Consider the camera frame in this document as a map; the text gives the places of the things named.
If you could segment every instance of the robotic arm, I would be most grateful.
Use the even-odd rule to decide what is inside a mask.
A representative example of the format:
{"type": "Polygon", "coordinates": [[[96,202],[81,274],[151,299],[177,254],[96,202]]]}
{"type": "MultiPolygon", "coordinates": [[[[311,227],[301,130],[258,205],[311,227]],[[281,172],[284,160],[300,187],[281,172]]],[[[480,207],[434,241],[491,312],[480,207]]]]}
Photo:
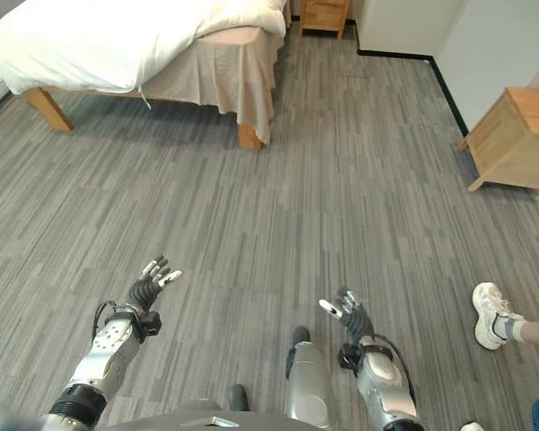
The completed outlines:
{"type": "Polygon", "coordinates": [[[92,429],[106,405],[118,392],[128,365],[146,337],[157,335],[160,315],[150,311],[158,294],[181,271],[170,271],[163,256],[152,260],[129,289],[125,304],[102,303],[94,316],[92,349],[80,361],[74,375],[48,415],[45,428],[86,431],[92,429]],[[97,321],[106,305],[113,314],[97,334],[97,321]]]}
{"type": "Polygon", "coordinates": [[[417,418],[415,395],[402,382],[402,373],[393,363],[392,351],[376,342],[374,326],[351,291],[340,290],[336,305],[322,299],[320,306],[348,331],[353,344],[344,344],[339,360],[343,368],[358,378],[358,389],[366,402],[368,416],[376,431],[423,431],[417,418]]]}

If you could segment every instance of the wooden nightstand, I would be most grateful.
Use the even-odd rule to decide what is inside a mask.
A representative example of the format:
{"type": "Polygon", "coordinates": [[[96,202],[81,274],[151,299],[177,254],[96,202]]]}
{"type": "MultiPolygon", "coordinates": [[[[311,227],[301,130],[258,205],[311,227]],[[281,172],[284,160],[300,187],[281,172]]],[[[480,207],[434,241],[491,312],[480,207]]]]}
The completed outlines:
{"type": "Polygon", "coordinates": [[[351,0],[303,0],[299,35],[304,29],[337,31],[343,37],[351,0]]]}
{"type": "Polygon", "coordinates": [[[486,181],[539,189],[539,91],[508,87],[457,150],[467,147],[479,171],[469,191],[486,181]]]}

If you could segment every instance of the silver arm casing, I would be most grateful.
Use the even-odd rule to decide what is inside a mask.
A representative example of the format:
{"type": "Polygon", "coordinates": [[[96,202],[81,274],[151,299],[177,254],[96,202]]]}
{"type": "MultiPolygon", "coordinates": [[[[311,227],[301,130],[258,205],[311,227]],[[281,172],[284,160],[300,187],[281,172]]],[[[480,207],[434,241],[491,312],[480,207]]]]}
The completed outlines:
{"type": "Polygon", "coordinates": [[[366,352],[358,373],[358,389],[375,430],[400,419],[417,420],[415,404],[402,385],[402,373],[392,360],[379,352],[366,352]]]}
{"type": "Polygon", "coordinates": [[[110,402],[124,379],[140,344],[128,319],[109,321],[93,340],[92,349],[80,361],[70,383],[96,388],[110,402]]]}
{"type": "Polygon", "coordinates": [[[330,376],[322,353],[307,341],[296,345],[289,374],[286,415],[325,429],[332,429],[337,420],[330,376]]]}

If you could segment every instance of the white bed sheet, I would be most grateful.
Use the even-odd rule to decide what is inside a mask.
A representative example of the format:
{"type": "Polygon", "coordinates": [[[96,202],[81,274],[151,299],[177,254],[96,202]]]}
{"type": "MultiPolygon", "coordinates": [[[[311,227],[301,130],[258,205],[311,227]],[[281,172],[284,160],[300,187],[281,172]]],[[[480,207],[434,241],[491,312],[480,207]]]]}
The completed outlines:
{"type": "Polygon", "coordinates": [[[0,74],[38,86],[131,92],[193,40],[261,27],[284,36],[286,0],[26,0],[0,20],[0,74]]]}

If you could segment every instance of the white sneaker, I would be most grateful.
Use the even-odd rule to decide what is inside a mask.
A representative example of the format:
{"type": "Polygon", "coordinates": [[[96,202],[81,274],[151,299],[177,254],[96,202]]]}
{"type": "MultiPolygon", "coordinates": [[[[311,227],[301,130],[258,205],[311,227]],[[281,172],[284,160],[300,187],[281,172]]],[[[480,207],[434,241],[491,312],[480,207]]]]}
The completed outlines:
{"type": "Polygon", "coordinates": [[[473,289],[473,307],[479,314],[475,325],[475,338],[488,350],[496,350],[508,342],[507,338],[501,337],[493,329],[498,317],[509,317],[516,321],[524,319],[523,316],[511,311],[500,290],[490,282],[480,283],[473,289]]]}
{"type": "Polygon", "coordinates": [[[481,425],[477,422],[470,422],[469,424],[463,425],[459,431],[485,431],[481,425]]]}

